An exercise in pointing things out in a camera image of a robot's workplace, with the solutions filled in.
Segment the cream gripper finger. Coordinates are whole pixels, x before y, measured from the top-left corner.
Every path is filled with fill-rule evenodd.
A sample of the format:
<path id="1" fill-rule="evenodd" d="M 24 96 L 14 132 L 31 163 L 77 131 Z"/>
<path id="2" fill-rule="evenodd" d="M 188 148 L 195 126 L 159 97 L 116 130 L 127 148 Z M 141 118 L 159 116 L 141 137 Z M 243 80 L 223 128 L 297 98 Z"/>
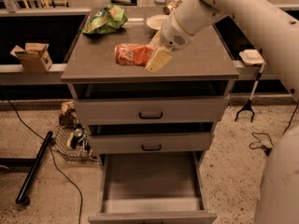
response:
<path id="1" fill-rule="evenodd" d="M 149 43 L 153 46 L 159 46 L 160 45 L 160 32 L 157 32 Z"/>
<path id="2" fill-rule="evenodd" d="M 158 46 L 151 54 L 145 69 L 149 72 L 157 72 L 172 59 L 172 52 L 164 46 Z"/>

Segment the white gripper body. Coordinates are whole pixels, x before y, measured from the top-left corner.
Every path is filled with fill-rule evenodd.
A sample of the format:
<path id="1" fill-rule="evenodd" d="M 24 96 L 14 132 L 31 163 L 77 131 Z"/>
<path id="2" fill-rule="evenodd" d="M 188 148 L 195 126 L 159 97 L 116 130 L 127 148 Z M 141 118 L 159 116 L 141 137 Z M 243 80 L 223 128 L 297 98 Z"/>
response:
<path id="1" fill-rule="evenodd" d="M 160 43 L 173 50 L 185 49 L 194 40 L 193 35 L 189 35 L 178 24 L 175 15 L 170 14 L 160 29 Z"/>

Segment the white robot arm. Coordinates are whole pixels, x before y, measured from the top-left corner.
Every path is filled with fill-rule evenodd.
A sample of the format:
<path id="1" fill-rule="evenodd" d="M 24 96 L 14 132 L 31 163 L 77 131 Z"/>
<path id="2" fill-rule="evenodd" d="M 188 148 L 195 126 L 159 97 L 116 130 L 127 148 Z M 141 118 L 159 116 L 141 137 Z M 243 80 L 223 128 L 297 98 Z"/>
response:
<path id="1" fill-rule="evenodd" d="M 299 100 L 299 20 L 267 0 L 184 0 L 154 37 L 146 69 L 155 72 L 184 49 L 197 33 L 230 16 L 295 101 Z M 299 224 L 299 125 L 273 147 L 263 171 L 254 224 Z"/>

